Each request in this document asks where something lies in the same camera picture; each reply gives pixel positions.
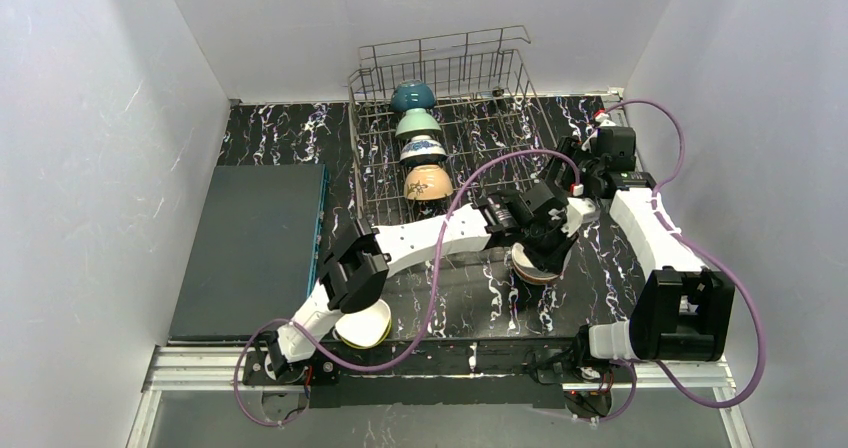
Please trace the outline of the blue floral bowl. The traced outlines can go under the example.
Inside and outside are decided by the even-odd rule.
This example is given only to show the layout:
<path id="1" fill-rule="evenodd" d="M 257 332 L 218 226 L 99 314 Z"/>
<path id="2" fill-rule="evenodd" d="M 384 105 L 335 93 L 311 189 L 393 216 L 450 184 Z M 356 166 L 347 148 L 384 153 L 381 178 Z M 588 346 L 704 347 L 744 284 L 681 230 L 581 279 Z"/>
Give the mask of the blue floral bowl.
<path id="1" fill-rule="evenodd" d="M 411 138 L 400 152 L 401 166 L 414 168 L 420 165 L 439 164 L 447 159 L 443 145 L 429 135 Z"/>

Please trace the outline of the white square bowl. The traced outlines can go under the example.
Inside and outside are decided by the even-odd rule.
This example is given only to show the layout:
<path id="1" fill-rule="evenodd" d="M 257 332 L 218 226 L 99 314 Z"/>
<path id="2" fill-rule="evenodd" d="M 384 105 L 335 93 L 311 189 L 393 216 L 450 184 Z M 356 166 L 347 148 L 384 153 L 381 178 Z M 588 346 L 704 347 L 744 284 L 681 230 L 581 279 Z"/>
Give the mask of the white square bowl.
<path id="1" fill-rule="evenodd" d="M 380 299 L 370 307 L 351 314 L 343 315 L 334 327 L 336 338 L 341 334 L 359 344 L 379 338 L 392 324 L 392 312 L 389 304 Z"/>

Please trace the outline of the yellow rimmed bowl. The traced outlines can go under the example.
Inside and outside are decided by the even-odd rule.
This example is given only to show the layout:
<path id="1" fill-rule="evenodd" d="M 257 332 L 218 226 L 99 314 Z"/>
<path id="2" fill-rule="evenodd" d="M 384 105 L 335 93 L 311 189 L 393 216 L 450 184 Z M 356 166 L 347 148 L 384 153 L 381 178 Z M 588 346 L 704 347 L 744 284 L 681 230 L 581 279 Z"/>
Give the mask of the yellow rimmed bowl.
<path id="1" fill-rule="evenodd" d="M 354 341 L 351 341 L 348 338 L 345 338 L 341 334 L 338 335 L 338 339 L 340 341 L 342 341 L 346 346 L 351 347 L 355 350 L 368 350 L 368 349 L 372 349 L 372 348 L 380 345 L 381 343 L 383 343 L 387 339 L 387 337 L 390 333 L 391 333 L 391 327 L 388 326 L 384 330 L 384 332 L 380 335 L 379 338 L 374 338 L 373 340 L 368 340 L 368 342 L 366 344 L 355 343 Z"/>

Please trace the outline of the green celadon bowl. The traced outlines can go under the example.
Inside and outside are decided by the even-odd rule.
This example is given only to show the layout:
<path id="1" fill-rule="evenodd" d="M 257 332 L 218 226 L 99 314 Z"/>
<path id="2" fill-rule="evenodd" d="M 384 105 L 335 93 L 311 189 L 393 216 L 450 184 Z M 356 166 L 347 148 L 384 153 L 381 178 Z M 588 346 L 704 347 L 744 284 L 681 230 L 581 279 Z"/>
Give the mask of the green celadon bowl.
<path id="1" fill-rule="evenodd" d="M 433 135 L 441 131 L 439 122 L 424 108 L 404 112 L 395 130 L 395 137 L 408 140 L 420 135 Z"/>

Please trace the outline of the cream white round bowl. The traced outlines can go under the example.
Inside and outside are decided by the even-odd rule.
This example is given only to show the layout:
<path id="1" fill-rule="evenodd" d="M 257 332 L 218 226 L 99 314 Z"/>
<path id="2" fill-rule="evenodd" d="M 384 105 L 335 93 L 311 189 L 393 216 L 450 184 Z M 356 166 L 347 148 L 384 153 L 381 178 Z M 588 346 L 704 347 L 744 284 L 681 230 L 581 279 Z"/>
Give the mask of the cream white round bowl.
<path id="1" fill-rule="evenodd" d="M 406 176 L 404 197 L 410 201 L 434 201 L 453 194 L 453 183 L 444 168 L 436 164 L 414 167 Z"/>

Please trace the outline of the white ribbed bowl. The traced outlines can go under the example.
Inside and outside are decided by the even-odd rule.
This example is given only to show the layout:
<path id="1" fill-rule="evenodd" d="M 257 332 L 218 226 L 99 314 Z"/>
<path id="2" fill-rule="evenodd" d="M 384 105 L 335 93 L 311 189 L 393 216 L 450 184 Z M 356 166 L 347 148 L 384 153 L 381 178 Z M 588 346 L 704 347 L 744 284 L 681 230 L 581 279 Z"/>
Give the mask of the white ribbed bowl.
<path id="1" fill-rule="evenodd" d="M 533 265 L 531 263 L 531 261 L 529 260 L 529 258 L 526 256 L 526 254 L 524 252 L 524 247 L 521 243 L 515 243 L 515 244 L 512 245 L 512 247 L 510 249 L 510 260 L 511 260 L 512 270 L 517 268 L 518 270 L 525 272 L 525 273 L 528 273 L 528 274 L 530 274 L 530 273 L 539 273 L 539 274 L 550 273 L 550 274 L 557 274 L 559 277 L 562 275 L 562 272 L 551 273 L 551 272 L 543 271 L 543 270 L 537 268 L 535 265 Z"/>

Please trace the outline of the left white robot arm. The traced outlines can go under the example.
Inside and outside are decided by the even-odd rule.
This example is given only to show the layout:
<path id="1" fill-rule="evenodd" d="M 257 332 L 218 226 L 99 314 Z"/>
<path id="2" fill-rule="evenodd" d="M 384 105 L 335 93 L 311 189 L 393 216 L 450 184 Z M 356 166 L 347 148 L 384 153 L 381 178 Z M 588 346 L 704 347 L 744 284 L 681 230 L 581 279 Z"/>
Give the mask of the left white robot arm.
<path id="1" fill-rule="evenodd" d="M 362 322 L 396 273 L 445 255 L 507 248 L 516 274 L 542 285 L 565 270 L 580 228 L 596 205 L 547 183 L 527 192 L 501 190 L 441 215 L 401 225 L 357 220 L 326 253 L 317 280 L 291 322 L 268 346 L 268 374 L 279 379 L 316 352 L 316 341 L 344 318 Z"/>

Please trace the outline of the grey mat blue edge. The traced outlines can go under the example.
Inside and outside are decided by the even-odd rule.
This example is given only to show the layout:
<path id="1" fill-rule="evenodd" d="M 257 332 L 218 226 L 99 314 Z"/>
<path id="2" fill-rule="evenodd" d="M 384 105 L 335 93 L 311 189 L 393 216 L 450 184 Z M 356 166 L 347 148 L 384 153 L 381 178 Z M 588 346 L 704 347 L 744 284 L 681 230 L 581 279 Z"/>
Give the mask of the grey mat blue edge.
<path id="1" fill-rule="evenodd" d="M 327 182 L 322 164 L 215 168 L 169 343 L 241 342 L 294 314 L 314 283 Z"/>

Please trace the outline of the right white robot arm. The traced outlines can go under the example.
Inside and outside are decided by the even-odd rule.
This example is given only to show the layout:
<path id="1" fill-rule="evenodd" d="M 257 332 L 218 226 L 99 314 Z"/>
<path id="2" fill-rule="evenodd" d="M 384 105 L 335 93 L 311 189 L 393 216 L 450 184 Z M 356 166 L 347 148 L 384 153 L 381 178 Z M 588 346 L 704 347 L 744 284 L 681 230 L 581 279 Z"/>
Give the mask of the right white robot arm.
<path id="1" fill-rule="evenodd" d="M 585 141 L 570 136 L 557 145 L 577 166 L 558 175 L 557 184 L 580 181 L 589 198 L 609 201 L 609 215 L 645 278 L 627 320 L 579 329 L 570 362 L 716 361 L 724 352 L 736 285 L 677 240 L 654 177 L 636 168 L 635 148 L 629 127 L 601 127 Z"/>

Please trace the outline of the orange striped bowl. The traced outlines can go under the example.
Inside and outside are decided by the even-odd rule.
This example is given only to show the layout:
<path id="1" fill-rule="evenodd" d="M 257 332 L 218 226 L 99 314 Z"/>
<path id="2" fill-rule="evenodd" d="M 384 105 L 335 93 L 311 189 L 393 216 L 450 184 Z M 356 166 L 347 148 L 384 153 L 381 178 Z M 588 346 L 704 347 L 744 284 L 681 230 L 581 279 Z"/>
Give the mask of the orange striped bowl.
<path id="1" fill-rule="evenodd" d="M 528 274 L 528 273 L 525 273 L 525 272 L 518 270 L 517 268 L 515 268 L 513 270 L 513 272 L 518 279 L 522 280 L 524 283 L 526 283 L 528 285 L 536 285 L 536 286 L 547 285 L 547 284 L 554 283 L 559 278 L 559 276 L 557 274 L 550 274 L 550 273 L 541 273 L 541 274 L 530 273 L 530 274 Z"/>

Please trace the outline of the tan interior dark bowl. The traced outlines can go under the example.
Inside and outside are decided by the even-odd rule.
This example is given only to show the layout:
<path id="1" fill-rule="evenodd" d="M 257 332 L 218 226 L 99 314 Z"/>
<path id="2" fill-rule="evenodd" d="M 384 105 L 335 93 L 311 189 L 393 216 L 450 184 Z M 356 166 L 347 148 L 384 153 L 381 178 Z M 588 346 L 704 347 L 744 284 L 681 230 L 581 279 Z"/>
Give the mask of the tan interior dark bowl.
<path id="1" fill-rule="evenodd" d="M 392 94 L 389 109 L 393 113 L 404 113 L 411 109 L 432 109 L 436 97 L 431 88 L 423 81 L 412 79 L 399 83 Z"/>

